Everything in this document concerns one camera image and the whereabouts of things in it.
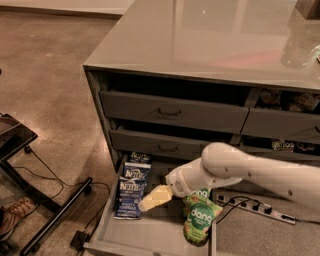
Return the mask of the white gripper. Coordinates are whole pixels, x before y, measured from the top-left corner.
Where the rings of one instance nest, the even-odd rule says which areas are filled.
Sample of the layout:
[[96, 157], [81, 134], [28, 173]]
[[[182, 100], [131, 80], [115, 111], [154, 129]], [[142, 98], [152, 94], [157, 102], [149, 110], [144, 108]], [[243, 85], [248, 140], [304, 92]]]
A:
[[165, 177], [166, 184], [158, 185], [138, 204], [142, 212], [146, 212], [172, 199], [172, 196], [184, 197], [199, 188], [199, 172], [186, 164], [171, 170]]

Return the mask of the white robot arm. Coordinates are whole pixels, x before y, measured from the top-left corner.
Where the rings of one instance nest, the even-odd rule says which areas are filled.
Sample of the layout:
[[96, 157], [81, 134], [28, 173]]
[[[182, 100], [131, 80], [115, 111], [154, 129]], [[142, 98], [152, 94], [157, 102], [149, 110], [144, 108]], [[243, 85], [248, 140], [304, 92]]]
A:
[[149, 211], [203, 188], [219, 188], [250, 181], [288, 200], [320, 210], [320, 168], [247, 154], [231, 145], [214, 142], [199, 158], [178, 166], [138, 204]]

